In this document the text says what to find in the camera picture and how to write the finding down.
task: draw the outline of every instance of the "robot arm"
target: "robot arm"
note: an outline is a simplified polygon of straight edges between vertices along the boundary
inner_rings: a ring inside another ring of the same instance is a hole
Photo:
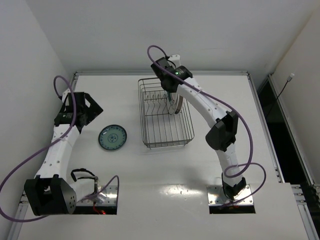
[[[81,134],[82,128],[96,118],[103,109],[84,92],[75,92],[76,121],[70,132],[52,145],[34,179],[26,180],[24,191],[36,216],[72,214],[76,202],[96,191],[97,177],[78,179],[67,183],[67,168],[72,148]],[[62,108],[54,119],[53,138],[59,139],[70,127],[73,118],[71,94],[67,90],[62,95]]]
[[[173,62],[177,68],[174,69],[170,66],[167,60]],[[172,55],[168,59],[163,57],[156,62],[163,68],[179,76],[184,82],[201,89],[196,79],[193,78],[192,73],[184,66],[181,66],[179,55]],[[185,84],[180,84],[177,80],[167,75],[165,72],[162,72],[155,64],[152,64],[151,68],[161,80],[161,86],[164,90],[169,93],[177,93],[188,100],[206,120],[211,129],[205,137],[206,142],[218,155],[222,168],[222,185],[224,193],[228,198],[233,200],[234,196],[246,186],[246,180],[242,175],[228,178],[224,174],[227,167],[238,165],[235,148],[238,116],[233,111],[229,112],[218,102],[199,94],[199,92],[194,91]],[[239,167],[232,167],[228,170],[230,175],[239,172]]]

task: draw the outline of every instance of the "dish rack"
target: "dish rack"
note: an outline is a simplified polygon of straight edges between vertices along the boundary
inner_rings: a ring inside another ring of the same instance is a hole
[[[185,146],[195,137],[188,102],[178,114],[169,114],[168,93],[157,77],[140,79],[138,95],[142,142],[148,148]]]

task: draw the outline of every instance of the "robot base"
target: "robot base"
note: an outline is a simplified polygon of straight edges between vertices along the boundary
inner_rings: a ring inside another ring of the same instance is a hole
[[[243,201],[230,206],[223,206],[229,203],[230,199],[224,194],[222,185],[207,186],[208,205],[210,214],[255,214],[254,200],[252,196]],[[243,190],[234,197],[234,201],[240,200],[251,194],[251,188],[247,185]]]

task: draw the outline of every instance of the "white wall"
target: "white wall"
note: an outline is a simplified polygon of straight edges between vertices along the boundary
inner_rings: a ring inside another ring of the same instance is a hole
[[[50,142],[60,101],[53,78],[65,68],[25,0],[0,1],[0,181],[9,171]],[[59,90],[65,86],[59,84]],[[5,185],[1,208],[14,216],[26,178],[33,178],[43,158],[31,160]],[[0,239],[11,222],[0,216]]]
[[[191,70],[248,70],[258,86],[319,0],[26,0],[62,63],[150,70],[146,49]]]
[[[297,37],[274,73],[279,93],[290,73],[295,77],[282,103],[314,180],[320,183],[320,7]]]

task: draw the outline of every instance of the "white table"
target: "white table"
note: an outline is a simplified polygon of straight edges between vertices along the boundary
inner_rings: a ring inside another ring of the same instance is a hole
[[[221,184],[222,171],[205,140],[209,127],[191,105],[195,138],[188,145],[154,149],[143,145],[138,80],[146,77],[152,76],[81,75],[76,83],[75,90],[89,93],[104,111],[83,129],[68,172],[86,168],[103,183],[119,175],[117,215],[50,216],[23,224],[19,240],[308,239],[290,184],[278,182],[247,76],[195,77],[203,89],[243,114],[252,131],[253,161],[267,172],[266,184],[253,196],[256,214],[209,214],[206,186]],[[110,124],[124,127],[128,135],[123,148],[115,152],[98,145],[98,134]],[[238,160],[245,163],[249,141],[241,122],[236,138]],[[251,166],[244,176],[254,190],[263,172]],[[168,190],[174,184],[176,191]],[[179,185],[190,191],[181,194]],[[32,217],[29,207],[25,218]]]

